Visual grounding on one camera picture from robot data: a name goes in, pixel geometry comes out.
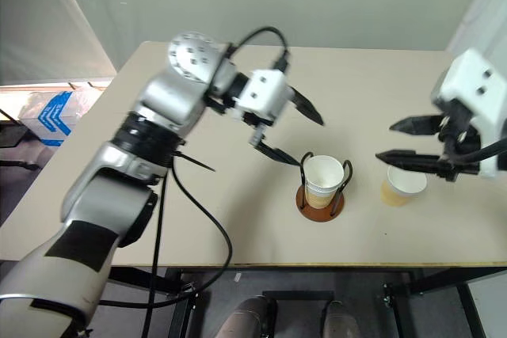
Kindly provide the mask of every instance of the person's foot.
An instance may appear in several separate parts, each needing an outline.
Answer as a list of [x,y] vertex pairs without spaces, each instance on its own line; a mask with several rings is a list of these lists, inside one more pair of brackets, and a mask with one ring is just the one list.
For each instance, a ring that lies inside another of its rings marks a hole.
[[340,301],[332,301],[323,310],[322,338],[360,338],[356,318]]

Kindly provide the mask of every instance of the wooden coaster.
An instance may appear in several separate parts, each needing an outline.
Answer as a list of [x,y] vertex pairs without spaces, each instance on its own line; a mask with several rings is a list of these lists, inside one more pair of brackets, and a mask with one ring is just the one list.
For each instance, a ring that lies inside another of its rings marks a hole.
[[343,206],[345,205],[345,197],[343,196],[343,193],[340,195],[340,199],[338,200],[338,205],[336,206],[336,211],[334,215],[331,215],[333,212],[335,199],[331,201],[329,205],[324,207],[323,209],[314,209],[312,206],[308,204],[308,202],[305,200],[304,208],[301,209],[301,198],[303,197],[303,186],[299,186],[298,192],[295,194],[295,204],[298,207],[298,210],[301,212],[302,215],[310,219],[314,222],[328,222],[331,219],[335,219],[343,210]]

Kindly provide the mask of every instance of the floor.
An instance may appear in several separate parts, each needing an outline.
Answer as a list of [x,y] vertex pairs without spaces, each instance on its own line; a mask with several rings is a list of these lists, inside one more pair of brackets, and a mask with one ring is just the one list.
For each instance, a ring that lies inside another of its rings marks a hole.
[[[23,142],[17,150],[2,150],[4,159],[24,158],[44,166],[51,153],[35,141]],[[19,199],[36,178],[38,171],[0,168],[0,224],[8,217]],[[14,265],[0,264],[0,279]],[[333,291],[356,317],[364,338],[397,337],[392,310],[383,304],[383,284],[400,280],[399,274],[352,272],[226,272],[209,291],[200,296],[193,312],[188,338],[212,338],[229,313],[244,299],[262,291]],[[161,301],[162,294],[157,296]],[[103,298],[145,302],[146,291],[108,283]],[[325,302],[279,302],[276,322],[277,338],[318,337]],[[471,338],[467,320],[454,288],[412,298],[410,307],[417,334],[424,338],[450,336]],[[149,337],[164,337],[169,331],[173,307],[155,310]],[[90,323],[93,338],[137,338],[143,325],[144,311],[100,306]]]

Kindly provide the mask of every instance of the white paper cup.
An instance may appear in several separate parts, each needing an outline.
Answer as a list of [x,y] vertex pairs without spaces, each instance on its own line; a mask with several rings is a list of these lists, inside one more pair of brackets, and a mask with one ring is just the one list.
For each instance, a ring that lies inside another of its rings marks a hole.
[[343,166],[331,156],[313,156],[303,163],[305,175],[305,196],[315,209],[323,209],[330,204],[343,181]]
[[424,173],[389,166],[387,179],[382,183],[382,201],[391,206],[402,206],[424,191],[427,184]]

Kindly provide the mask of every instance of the black metal frame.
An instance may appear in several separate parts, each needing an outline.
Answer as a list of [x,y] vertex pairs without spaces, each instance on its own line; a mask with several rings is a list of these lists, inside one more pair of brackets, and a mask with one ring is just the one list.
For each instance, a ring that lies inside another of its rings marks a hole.
[[[232,271],[240,270],[277,270],[290,272],[397,272],[407,274],[408,283],[384,284],[384,302],[393,309],[396,327],[400,338],[415,338],[417,332],[410,313],[410,298],[414,295],[422,296],[425,292],[440,291],[449,287],[456,287],[463,305],[468,325],[473,338],[486,338],[484,329],[471,297],[467,282],[507,270],[507,267],[482,268],[449,268],[433,275],[423,276],[421,268],[381,268],[381,267],[249,267],[234,266]],[[156,291],[179,294],[188,290],[192,284],[181,280],[183,271],[207,272],[210,268],[169,268],[166,277],[157,276]],[[109,278],[112,281],[127,284],[132,287],[149,288],[149,272],[132,267],[113,267]],[[298,300],[330,300],[334,297],[332,291],[266,291],[266,296],[275,299]],[[196,308],[196,298],[189,298],[176,304],[171,321],[169,338],[185,338],[192,311]]]

